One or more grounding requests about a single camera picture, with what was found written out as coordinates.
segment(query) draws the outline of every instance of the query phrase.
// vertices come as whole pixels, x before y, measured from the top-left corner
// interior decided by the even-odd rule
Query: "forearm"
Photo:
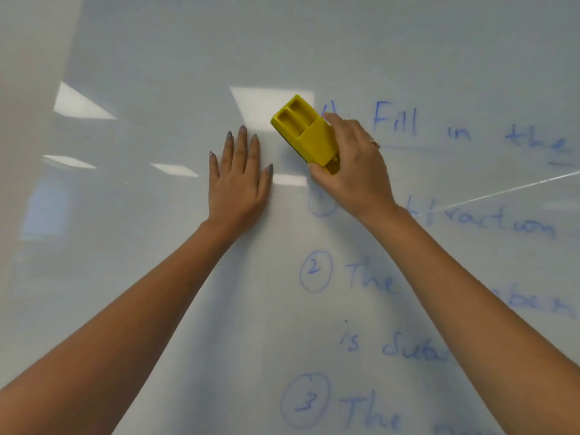
[[[202,224],[163,263],[0,393],[3,430],[22,435],[84,433],[89,427],[112,431],[230,245],[227,233]]]
[[[406,211],[367,227],[506,433],[580,433],[580,369],[574,363],[461,267]]]

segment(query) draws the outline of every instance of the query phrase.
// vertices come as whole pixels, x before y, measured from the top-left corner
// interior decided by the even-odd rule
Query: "whiteboard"
[[[269,119],[357,118],[395,198],[580,362],[580,0],[84,0],[0,306],[2,384],[207,217],[246,124],[275,186],[118,434],[503,432],[388,255]]]

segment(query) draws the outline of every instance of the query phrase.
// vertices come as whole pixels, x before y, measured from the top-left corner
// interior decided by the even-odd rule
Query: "hand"
[[[235,241],[264,212],[272,185],[273,166],[260,173],[260,141],[253,135],[248,152],[248,130],[241,126],[234,150],[228,133],[221,162],[209,153],[208,222],[227,229]]]
[[[311,163],[308,167],[314,181],[367,227],[374,220],[400,212],[402,208],[393,198],[385,161],[370,134],[358,121],[345,121],[334,113],[325,113],[324,117],[334,128],[340,170],[331,175]]]

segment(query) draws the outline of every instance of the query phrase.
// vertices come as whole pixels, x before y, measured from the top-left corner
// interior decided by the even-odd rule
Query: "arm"
[[[107,434],[138,394],[185,311],[233,242],[260,217],[272,166],[242,127],[210,153],[209,217],[185,243],[0,391],[2,432]]]
[[[357,121],[325,117],[337,135],[340,171],[310,165],[314,180],[395,261],[506,434],[580,433],[580,368],[395,204],[383,158]]]

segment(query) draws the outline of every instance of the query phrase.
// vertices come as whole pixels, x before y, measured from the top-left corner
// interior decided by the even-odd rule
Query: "finger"
[[[231,131],[227,132],[226,143],[223,145],[223,153],[221,153],[221,162],[219,165],[220,174],[228,174],[231,170],[231,160],[234,156],[234,137]]]
[[[238,131],[236,149],[234,150],[234,160],[231,163],[231,170],[243,174],[246,169],[246,155],[248,153],[248,129],[242,125]]]
[[[218,158],[209,152],[209,187],[213,187],[219,178]]]
[[[336,113],[324,113],[324,118],[334,128],[338,149],[341,153],[357,146],[353,130]]]
[[[260,140],[257,134],[254,134],[250,140],[245,174],[251,176],[255,183],[258,182],[260,176]]]
[[[316,163],[309,163],[308,169],[310,170],[310,175],[312,176],[314,182],[322,189],[327,191],[330,195],[332,195],[330,190],[334,184],[334,176]]]
[[[356,138],[359,146],[361,146],[362,148],[367,148],[369,146],[369,144],[373,142],[371,135],[365,131],[365,129],[362,127],[362,125],[360,124],[359,121],[355,121],[354,119],[351,119],[351,120],[344,121],[344,122],[353,131],[354,137]]]
[[[260,182],[257,185],[257,200],[266,205],[272,187],[272,177],[274,176],[274,165],[270,164],[260,174]]]

